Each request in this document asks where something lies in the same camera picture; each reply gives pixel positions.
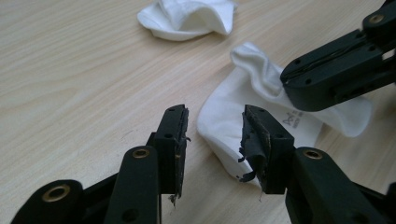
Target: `white cloth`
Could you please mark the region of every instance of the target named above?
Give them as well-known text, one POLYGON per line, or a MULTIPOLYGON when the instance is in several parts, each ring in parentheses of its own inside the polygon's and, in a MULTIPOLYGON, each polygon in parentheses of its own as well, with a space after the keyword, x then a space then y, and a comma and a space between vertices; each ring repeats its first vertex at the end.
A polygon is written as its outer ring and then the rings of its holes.
POLYGON ((155 0, 137 19, 154 36, 183 41, 213 31, 228 35, 236 7, 232 0, 155 0))
POLYGON ((369 122, 372 104, 362 97, 314 113, 295 109, 279 80, 282 69, 251 43, 233 49, 231 58, 236 68, 206 100, 197 128, 232 176, 251 171, 247 161, 237 161, 245 105, 268 110, 294 136, 296 147, 313 147, 322 122, 346 136, 359 135, 369 122))

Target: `wood grain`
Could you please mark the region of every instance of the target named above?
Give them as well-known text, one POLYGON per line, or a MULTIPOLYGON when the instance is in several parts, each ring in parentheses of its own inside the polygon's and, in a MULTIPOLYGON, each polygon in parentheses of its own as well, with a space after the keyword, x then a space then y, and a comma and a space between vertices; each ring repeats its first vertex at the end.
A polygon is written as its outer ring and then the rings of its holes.
MULTIPOLYGON (((229 36, 185 42, 152 36, 136 19, 149 4, 116 1, 0 1, 0 222, 57 179, 86 188, 144 145, 163 111, 191 111, 183 197, 163 198, 163 223, 290 223, 283 196, 262 195, 227 175, 196 118, 233 70, 230 50, 253 42, 285 66, 361 27, 379 1, 241 0, 229 36)), ((394 86, 367 94, 373 119, 356 138, 325 126, 317 147, 346 174, 385 192, 396 181, 394 86)))

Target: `crumpled white cloth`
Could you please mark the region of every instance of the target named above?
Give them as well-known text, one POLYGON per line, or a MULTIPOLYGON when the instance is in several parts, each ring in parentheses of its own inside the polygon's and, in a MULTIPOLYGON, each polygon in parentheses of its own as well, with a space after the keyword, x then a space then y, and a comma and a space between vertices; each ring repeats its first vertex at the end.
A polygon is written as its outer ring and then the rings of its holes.
POLYGON ((206 100, 197 128, 232 176, 251 172, 247 161, 237 161, 242 157, 245 105, 268 110, 294 136, 296 147, 313 147, 323 122, 346 136, 357 136, 370 120, 372 104, 363 97, 319 112, 295 109, 279 80, 282 69, 251 43, 233 49, 231 58, 236 67, 206 100))
POLYGON ((236 8, 232 0, 155 0, 137 19, 154 36, 183 41, 210 32, 228 35, 236 8))

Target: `tabletop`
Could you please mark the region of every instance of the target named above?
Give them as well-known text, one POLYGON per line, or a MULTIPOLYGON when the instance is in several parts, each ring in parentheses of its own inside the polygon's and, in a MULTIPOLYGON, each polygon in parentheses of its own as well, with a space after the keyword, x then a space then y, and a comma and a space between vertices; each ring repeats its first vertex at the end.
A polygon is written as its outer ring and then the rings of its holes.
MULTIPOLYGON (((150 1, 0 1, 0 222, 57 179, 87 188, 146 144, 163 111, 190 110, 183 196, 163 196, 163 223, 290 223, 282 195, 227 174, 196 131, 211 92, 233 71, 230 51, 250 41, 291 60, 361 28, 382 1, 240 0, 233 31, 184 42, 156 38, 136 14, 150 1)), ((385 193, 396 181, 395 87, 365 94, 373 117, 348 138, 323 126, 316 147, 346 175, 385 193)))

